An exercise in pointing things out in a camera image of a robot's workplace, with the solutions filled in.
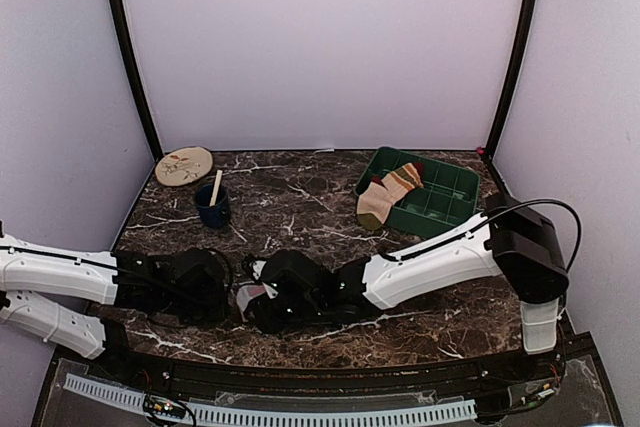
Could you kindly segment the pink patterned sock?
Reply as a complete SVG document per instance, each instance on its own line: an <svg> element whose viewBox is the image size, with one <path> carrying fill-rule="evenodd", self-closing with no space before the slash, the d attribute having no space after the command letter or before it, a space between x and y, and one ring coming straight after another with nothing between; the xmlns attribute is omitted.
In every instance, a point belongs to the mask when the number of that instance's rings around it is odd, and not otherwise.
<svg viewBox="0 0 640 427"><path fill-rule="evenodd" d="M246 284L238 289L236 294L236 304L243 323L247 322L246 313L250 302L265 293L266 289L263 285Z"/></svg>

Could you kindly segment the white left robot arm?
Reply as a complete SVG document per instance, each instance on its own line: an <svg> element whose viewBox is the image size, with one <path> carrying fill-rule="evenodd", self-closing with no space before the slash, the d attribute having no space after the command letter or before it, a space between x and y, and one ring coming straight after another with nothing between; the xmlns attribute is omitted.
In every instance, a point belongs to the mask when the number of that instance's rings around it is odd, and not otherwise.
<svg viewBox="0 0 640 427"><path fill-rule="evenodd" d="M128 351L125 327L66 308L53 296L145 314L166 311L191 326L228 316L231 283L230 264L218 252L83 252L1 237L2 323L86 359L102 357L103 368L120 383L141 374L140 359Z"/></svg>

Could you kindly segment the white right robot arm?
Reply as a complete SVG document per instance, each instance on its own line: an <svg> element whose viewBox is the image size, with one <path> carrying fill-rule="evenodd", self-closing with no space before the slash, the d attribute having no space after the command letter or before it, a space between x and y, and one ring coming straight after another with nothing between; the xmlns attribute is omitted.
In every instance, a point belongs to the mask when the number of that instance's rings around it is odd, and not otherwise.
<svg viewBox="0 0 640 427"><path fill-rule="evenodd" d="M510 360L521 381L549 363L557 324L566 304L569 272L552 220L539 205L557 199L519 201L507 194L487 198L485 210L431 239L391 253L366 256L330 271L304 253L282 249L266 259L248 256L251 283L236 302L241 316L267 334L307 325L356 323L401 303L459 283L504 276L520 301L523 349Z"/></svg>

